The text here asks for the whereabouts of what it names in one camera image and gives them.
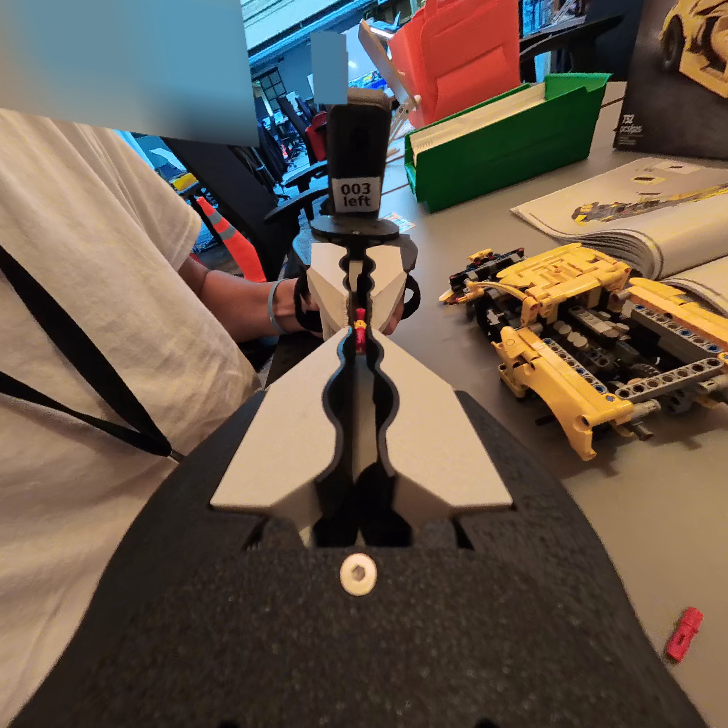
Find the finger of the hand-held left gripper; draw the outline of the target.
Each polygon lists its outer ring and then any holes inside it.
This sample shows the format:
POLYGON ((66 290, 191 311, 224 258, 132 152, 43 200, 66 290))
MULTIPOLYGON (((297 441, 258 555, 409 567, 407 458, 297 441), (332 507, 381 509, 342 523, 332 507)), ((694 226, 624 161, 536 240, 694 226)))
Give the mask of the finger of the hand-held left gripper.
POLYGON ((385 334, 403 301, 407 272, 396 245, 373 245, 362 255, 358 275, 358 307, 367 314, 369 328, 385 334))
POLYGON ((323 341, 327 341, 349 328, 356 313, 348 250, 334 243, 312 243, 306 279, 311 298, 319 307, 323 341))

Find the person's left hand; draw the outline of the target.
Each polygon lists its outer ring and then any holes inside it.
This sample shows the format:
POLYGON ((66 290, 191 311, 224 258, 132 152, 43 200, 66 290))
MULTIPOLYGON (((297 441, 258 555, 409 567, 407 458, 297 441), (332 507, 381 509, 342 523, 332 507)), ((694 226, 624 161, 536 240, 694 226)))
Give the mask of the person's left hand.
MULTIPOLYGON (((410 299, 405 301, 403 296, 400 303, 396 306, 395 312, 391 319, 383 329, 385 335, 390 335, 398 326, 399 322, 411 317, 419 308, 421 303, 421 293, 418 283, 411 275, 407 276, 405 283, 405 292, 412 293, 410 299)), ((293 289, 293 302, 295 309, 296 321, 304 330, 315 334, 323 333, 323 324, 321 320, 320 310, 315 301, 311 300, 308 283, 304 275, 296 279, 293 289)))

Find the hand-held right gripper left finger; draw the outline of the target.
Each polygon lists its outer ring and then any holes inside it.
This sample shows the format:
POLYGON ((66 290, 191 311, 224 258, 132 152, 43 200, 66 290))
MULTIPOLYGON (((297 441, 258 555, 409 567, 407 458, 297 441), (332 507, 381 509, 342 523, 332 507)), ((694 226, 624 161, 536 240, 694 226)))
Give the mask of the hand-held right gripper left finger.
POLYGON ((353 485, 355 363, 356 335, 345 327, 268 388, 212 508, 297 529, 335 516, 353 485))

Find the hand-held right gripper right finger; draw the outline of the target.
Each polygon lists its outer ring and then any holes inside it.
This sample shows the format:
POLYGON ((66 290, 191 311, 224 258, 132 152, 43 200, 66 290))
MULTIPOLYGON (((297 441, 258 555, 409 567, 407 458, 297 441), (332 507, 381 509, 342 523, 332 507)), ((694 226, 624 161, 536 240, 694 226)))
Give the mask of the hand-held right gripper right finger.
POLYGON ((369 544, 405 545, 436 521, 513 497, 454 389, 375 331, 355 367, 355 497, 369 544))

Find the black office chair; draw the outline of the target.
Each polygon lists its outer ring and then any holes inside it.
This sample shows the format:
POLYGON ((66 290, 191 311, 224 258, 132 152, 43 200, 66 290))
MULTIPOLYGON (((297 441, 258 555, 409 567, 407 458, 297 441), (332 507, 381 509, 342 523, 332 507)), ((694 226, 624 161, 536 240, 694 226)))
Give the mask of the black office chair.
POLYGON ((278 278, 307 203, 328 190, 310 189, 281 206, 230 145, 162 138, 218 202, 221 214, 253 244, 268 280, 278 278))

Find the toy car set box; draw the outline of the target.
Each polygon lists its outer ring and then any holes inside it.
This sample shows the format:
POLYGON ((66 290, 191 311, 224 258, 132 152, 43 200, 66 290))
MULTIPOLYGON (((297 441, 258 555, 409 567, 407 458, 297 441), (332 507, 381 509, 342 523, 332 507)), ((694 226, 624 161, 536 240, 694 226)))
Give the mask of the toy car set box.
POLYGON ((614 148, 726 161, 726 1, 643 3, 614 148))

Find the yellow brick toy car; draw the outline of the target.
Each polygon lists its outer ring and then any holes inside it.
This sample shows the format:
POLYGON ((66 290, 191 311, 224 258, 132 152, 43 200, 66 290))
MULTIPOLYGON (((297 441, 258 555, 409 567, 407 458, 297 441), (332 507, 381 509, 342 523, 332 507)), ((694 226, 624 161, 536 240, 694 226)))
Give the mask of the yellow brick toy car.
POLYGON ((596 432, 644 441, 652 414, 726 405, 726 310, 579 243, 478 251, 439 301, 477 321, 503 383, 541 399, 542 422, 557 421, 583 461, 596 432))

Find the orange container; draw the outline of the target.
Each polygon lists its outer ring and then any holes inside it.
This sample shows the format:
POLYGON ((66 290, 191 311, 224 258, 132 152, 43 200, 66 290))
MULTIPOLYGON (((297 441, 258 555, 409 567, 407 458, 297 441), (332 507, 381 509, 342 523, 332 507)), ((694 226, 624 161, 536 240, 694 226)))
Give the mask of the orange container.
POLYGON ((388 46, 419 129, 521 84, 517 1, 428 1, 388 46))

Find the blue wristband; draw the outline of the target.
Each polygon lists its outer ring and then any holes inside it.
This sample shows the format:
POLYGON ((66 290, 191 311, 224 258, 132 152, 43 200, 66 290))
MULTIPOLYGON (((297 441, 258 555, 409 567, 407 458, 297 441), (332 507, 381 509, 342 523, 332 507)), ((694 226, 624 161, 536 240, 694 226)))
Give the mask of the blue wristband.
POLYGON ((278 320, 278 314, 276 310, 276 295, 278 292, 278 287, 286 283, 287 279, 278 279, 275 282, 273 282, 268 290, 268 297, 267 297, 267 315, 268 315, 268 322, 270 323, 270 326, 275 330, 277 334, 280 335, 286 335, 288 332, 284 327, 279 323, 278 320))

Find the red office chair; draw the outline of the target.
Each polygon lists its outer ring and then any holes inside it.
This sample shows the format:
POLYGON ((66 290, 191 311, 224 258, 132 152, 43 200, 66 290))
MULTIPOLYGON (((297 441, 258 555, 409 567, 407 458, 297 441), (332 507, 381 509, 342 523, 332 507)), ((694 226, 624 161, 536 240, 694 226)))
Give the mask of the red office chair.
POLYGON ((311 163, 314 165, 327 159, 327 112, 321 111, 314 115, 309 126, 305 129, 306 140, 309 146, 311 163))

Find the open instruction booklet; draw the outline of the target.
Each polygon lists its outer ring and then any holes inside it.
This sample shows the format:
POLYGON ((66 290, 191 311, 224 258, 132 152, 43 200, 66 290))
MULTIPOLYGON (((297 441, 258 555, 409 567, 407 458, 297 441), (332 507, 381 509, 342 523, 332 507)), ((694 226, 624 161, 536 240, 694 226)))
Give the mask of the open instruction booklet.
POLYGON ((727 169, 642 158, 511 212, 562 243, 623 260, 726 316, 727 169))

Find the orange traffic cone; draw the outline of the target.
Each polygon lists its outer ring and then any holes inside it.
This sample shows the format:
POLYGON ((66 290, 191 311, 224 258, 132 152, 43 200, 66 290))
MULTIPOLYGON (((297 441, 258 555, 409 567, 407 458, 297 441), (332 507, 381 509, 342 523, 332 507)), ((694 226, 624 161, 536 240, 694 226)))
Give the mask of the orange traffic cone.
POLYGON ((194 198, 195 209, 205 223, 212 226, 244 278, 253 282, 266 282, 267 276, 253 244, 220 214, 203 196, 194 198))

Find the green plastic bin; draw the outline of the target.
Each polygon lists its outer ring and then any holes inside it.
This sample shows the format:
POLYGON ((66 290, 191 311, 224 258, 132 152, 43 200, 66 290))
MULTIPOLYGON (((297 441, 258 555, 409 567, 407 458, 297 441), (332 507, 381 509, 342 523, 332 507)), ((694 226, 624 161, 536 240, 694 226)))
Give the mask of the green plastic bin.
POLYGON ((610 74, 549 74, 410 133, 405 172, 429 212, 588 157, 610 74))

